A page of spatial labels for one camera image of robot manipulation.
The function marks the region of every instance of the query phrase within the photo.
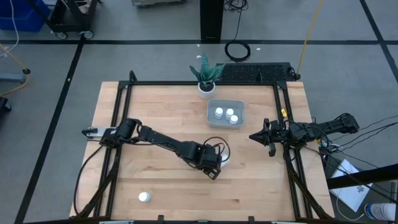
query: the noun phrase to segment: desk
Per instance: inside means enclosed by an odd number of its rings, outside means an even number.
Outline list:
[[[311,122],[303,83],[287,84],[295,121]],[[93,126],[109,126],[111,123],[117,87],[118,82],[102,84]],[[194,85],[134,85],[127,117],[140,119],[143,125],[181,141],[203,142],[212,136],[225,138],[231,147],[230,163],[216,180],[211,180],[170,151],[156,146],[124,145],[111,218],[156,220],[158,215],[164,215],[165,220],[245,221],[248,216],[254,216],[256,221],[294,220],[282,146],[275,144],[276,155],[269,157],[267,147],[248,138],[262,129],[264,118],[277,119],[273,88],[254,85],[216,87],[215,99],[245,102],[246,123],[234,130],[207,126],[207,101],[201,99],[197,91]],[[119,110],[119,121],[121,114],[122,109]],[[308,146],[317,148],[315,142]],[[97,148],[97,142],[88,142],[85,159]],[[304,149],[301,155],[309,191],[333,216],[319,155]],[[103,158],[104,150],[83,171],[77,199],[79,210],[98,188]],[[138,200],[142,191],[152,194],[149,203]],[[101,214],[104,214],[107,197],[106,192]],[[304,216],[303,203],[300,203],[300,211]]]

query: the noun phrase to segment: wheel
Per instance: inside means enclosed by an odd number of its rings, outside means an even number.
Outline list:
[[[85,38],[87,40],[90,40],[91,38],[94,37],[94,33],[93,31],[89,30],[89,31],[84,31],[83,35],[85,36]]]
[[[68,34],[66,32],[55,33],[55,36],[60,40],[68,39]]]
[[[11,105],[9,103],[6,103],[6,105],[4,107],[6,108],[7,112],[11,111]]]

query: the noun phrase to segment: white object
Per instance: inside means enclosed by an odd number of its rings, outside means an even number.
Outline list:
[[[238,116],[232,115],[231,119],[229,120],[230,124],[236,124],[238,122]]]
[[[220,119],[221,117],[222,117],[222,115],[223,115],[223,109],[222,108],[217,108],[216,109],[216,112],[215,112],[215,114],[214,114],[214,117],[216,118],[216,119]]]
[[[365,205],[365,214],[373,220],[394,221],[396,217],[396,204],[373,203]]]
[[[213,83],[213,89],[211,91],[205,92],[203,90],[200,89],[199,87],[200,83],[198,83],[198,89],[199,89],[199,96],[202,97],[203,99],[210,99],[214,96],[214,94],[216,93],[216,84]]]
[[[12,46],[9,50],[7,50],[8,52],[0,55],[0,57],[6,56],[9,52],[14,50],[14,48],[17,47],[19,43],[19,34],[17,30],[17,25],[15,25],[14,5],[12,4],[12,0],[10,0],[10,5],[11,5],[11,19],[12,19],[12,24],[14,25],[15,33],[17,34],[17,42],[14,44],[14,46]]]
[[[232,110],[231,108],[226,110],[225,119],[230,120],[232,115],[234,115],[234,110]]]
[[[150,201],[150,193],[148,193],[148,192],[141,192],[141,193],[138,195],[138,199],[139,199],[141,202],[149,202],[149,201]]]
[[[228,155],[226,155],[226,154],[222,154],[222,155],[221,155],[221,161],[224,161],[224,162],[221,162],[221,167],[223,167],[223,166],[229,164],[229,159],[228,159],[227,161],[225,161],[226,158],[228,158]]]
[[[350,174],[358,172],[358,170],[346,159],[341,162],[338,168],[341,170],[346,170]],[[341,177],[342,175],[345,175],[345,173],[337,169],[331,178]],[[368,194],[369,189],[363,185],[360,185],[353,187],[344,187],[342,189],[332,189],[330,190],[330,192],[336,195],[339,200],[344,202],[354,212],[357,212],[365,196]]]

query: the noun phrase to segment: yellow cable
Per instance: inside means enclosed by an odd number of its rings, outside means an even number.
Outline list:
[[[20,60],[18,60],[18,58],[17,57],[15,57],[10,51],[8,51],[2,44],[0,44],[0,47],[5,51],[5,52],[7,52],[7,54],[9,54],[24,70],[27,70],[27,67],[20,61]],[[2,96],[5,96],[5,95],[7,95],[7,94],[10,94],[10,93],[12,93],[12,92],[14,92],[14,91],[16,91],[16,90],[19,90],[19,89],[21,89],[21,88],[24,88],[26,85],[27,85],[27,80],[28,80],[28,75],[25,75],[25,82],[24,82],[24,84],[22,84],[22,85],[20,85],[19,87],[17,87],[17,88],[14,88],[14,89],[12,89],[12,90],[9,90],[9,91],[7,91],[7,92],[5,92],[5,93],[1,93],[0,94],[0,97],[2,97]]]
[[[315,24],[315,21],[317,20],[319,11],[321,10],[322,3],[323,3],[323,0],[319,0],[317,12],[315,13],[314,18],[312,19],[311,26],[310,26],[310,30],[308,31],[308,34],[307,34],[307,36],[305,37],[304,45],[303,45],[303,50],[301,51],[301,56],[300,56],[300,63],[298,64],[297,74],[299,74],[300,67],[301,67],[301,64],[302,64],[303,58],[304,58],[305,48],[307,47],[307,40],[308,40],[308,39],[310,38],[310,36],[311,36],[312,28],[313,28],[313,25]]]

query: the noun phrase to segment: cart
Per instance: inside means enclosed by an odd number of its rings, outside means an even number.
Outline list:
[[[85,1],[58,0],[50,19],[48,19],[47,16],[36,6],[34,0],[26,1],[50,27],[58,39],[67,39],[68,32],[78,32],[79,34],[83,34],[86,39],[92,39],[94,37],[94,32],[91,30],[91,22],[95,15],[96,5],[97,3],[101,4],[101,0],[91,0],[87,14],[82,13],[79,9],[79,6],[84,6],[86,4]],[[69,24],[65,20],[66,16],[71,16],[75,23]]]

